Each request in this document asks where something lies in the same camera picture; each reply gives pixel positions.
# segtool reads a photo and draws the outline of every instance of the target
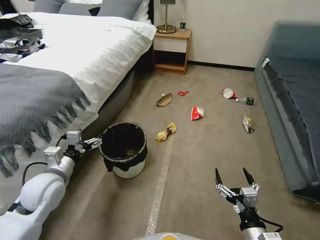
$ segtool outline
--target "nightstand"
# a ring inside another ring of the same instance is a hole
[[[153,42],[155,70],[186,74],[191,41],[191,29],[177,29],[171,34],[156,33]]]

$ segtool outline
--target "red plastic wrapper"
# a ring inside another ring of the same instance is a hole
[[[203,118],[203,109],[199,107],[193,107],[191,112],[191,120]]]
[[[185,91],[185,92],[178,92],[178,95],[181,95],[181,96],[185,96],[189,91]]]
[[[231,88],[223,89],[222,94],[225,98],[238,98]]]

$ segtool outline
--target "trash can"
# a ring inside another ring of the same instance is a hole
[[[147,135],[134,122],[122,122],[108,127],[102,134],[99,146],[108,172],[119,177],[133,178],[144,168],[147,150]]]

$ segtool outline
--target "floor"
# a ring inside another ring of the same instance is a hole
[[[256,105],[223,98],[223,88],[254,97]],[[178,91],[190,92],[182,97]],[[168,92],[173,93],[172,103],[157,107],[155,102]],[[190,120],[193,106],[203,107],[203,119]],[[245,110],[254,123],[250,134],[242,125]],[[75,169],[41,239],[132,240],[145,236],[148,225],[155,232],[206,240],[242,239],[237,214],[215,190],[214,172],[218,168],[229,187],[245,187],[242,167],[261,184],[260,215],[284,226],[283,239],[319,238],[320,206],[289,194],[252,72],[202,66],[189,66],[185,76],[155,72],[136,81],[129,103],[114,122],[121,121],[145,129],[145,169],[133,179],[121,179],[106,171],[98,151],[91,152]],[[157,133],[171,122],[177,132],[157,142]],[[162,195],[157,186],[164,180]]]

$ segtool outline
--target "gray pillow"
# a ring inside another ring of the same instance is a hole
[[[133,19],[142,0],[103,0],[98,16]]]
[[[60,14],[91,16],[90,9],[100,7],[101,4],[65,3],[61,6]]]
[[[59,13],[60,7],[65,0],[36,0],[34,3],[34,12]]]

